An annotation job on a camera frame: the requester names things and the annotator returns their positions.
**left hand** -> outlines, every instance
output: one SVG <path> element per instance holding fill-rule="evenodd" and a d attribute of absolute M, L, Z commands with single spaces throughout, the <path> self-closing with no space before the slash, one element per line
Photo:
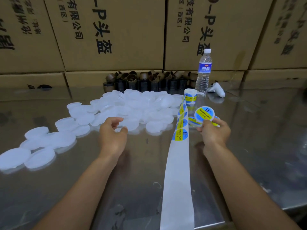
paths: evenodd
<path fill-rule="evenodd" d="M 120 132 L 115 132 L 119 122 L 124 119 L 120 117 L 107 118 L 106 121 L 100 126 L 99 139 L 101 143 L 101 151 L 99 154 L 100 158 L 111 156 L 116 159 L 125 149 L 127 143 L 128 129 L 123 127 Z"/>

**plastic water bottle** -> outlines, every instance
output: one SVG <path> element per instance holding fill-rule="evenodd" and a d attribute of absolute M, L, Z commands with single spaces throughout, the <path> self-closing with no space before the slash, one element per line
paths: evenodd
<path fill-rule="evenodd" d="M 212 60 L 210 57 L 211 49 L 206 48 L 199 60 L 198 77 L 195 85 L 197 94 L 205 95 L 208 89 L 209 75 L 211 73 Z"/>

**stainless steel table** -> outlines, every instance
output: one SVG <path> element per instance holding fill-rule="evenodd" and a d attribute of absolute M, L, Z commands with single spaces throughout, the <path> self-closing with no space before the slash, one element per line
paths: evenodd
<path fill-rule="evenodd" d="M 195 108 L 208 105 L 229 123 L 230 149 L 278 205 L 290 210 L 305 207 L 307 112 L 300 102 L 302 90 L 271 90 L 265 100 L 263 90 L 230 92 L 224 100 L 214 95 L 199 98 Z M 9 101 L 0 102 L 0 153 L 18 147 L 24 141 L 24 133 L 33 127 L 47 126 L 56 131 L 55 121 L 69 116 L 68 103 L 88 104 L 102 95 L 102 88 L 7 93 L 12 93 L 6 97 Z M 285 97 L 293 93 L 286 103 Z M 257 100 L 266 106 L 259 105 Z M 92 229 L 159 229 L 164 173 L 173 131 L 174 127 L 160 136 L 151 136 L 143 130 L 141 134 L 128 136 L 126 149 L 98 205 Z M 97 157 L 97 137 L 98 132 L 93 129 L 42 170 L 22 168 L 11 174 L 0 173 L 0 229 L 30 229 L 39 221 Z M 197 229 L 230 221 L 223 196 L 202 155 L 201 141 L 200 134 L 191 129 L 191 193 Z"/>

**white paper strip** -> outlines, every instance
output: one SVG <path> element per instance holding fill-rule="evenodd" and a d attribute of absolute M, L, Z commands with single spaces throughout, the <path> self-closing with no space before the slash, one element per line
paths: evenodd
<path fill-rule="evenodd" d="M 185 99 L 179 109 L 177 125 L 167 156 L 160 230 L 194 230 L 188 108 Z"/>

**white game controller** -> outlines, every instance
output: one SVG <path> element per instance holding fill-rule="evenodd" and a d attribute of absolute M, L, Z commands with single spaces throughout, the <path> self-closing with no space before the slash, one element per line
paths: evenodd
<path fill-rule="evenodd" d="M 220 84 L 217 83 L 217 82 L 215 82 L 214 84 L 212 84 L 212 85 L 208 88 L 207 92 L 215 92 L 215 93 L 217 93 L 217 95 L 220 96 L 220 97 L 225 97 L 225 96 L 226 96 L 226 95 L 225 95 L 225 92 L 224 92 L 224 90 L 223 90 L 223 88 L 222 88 L 222 87 L 220 86 Z"/>

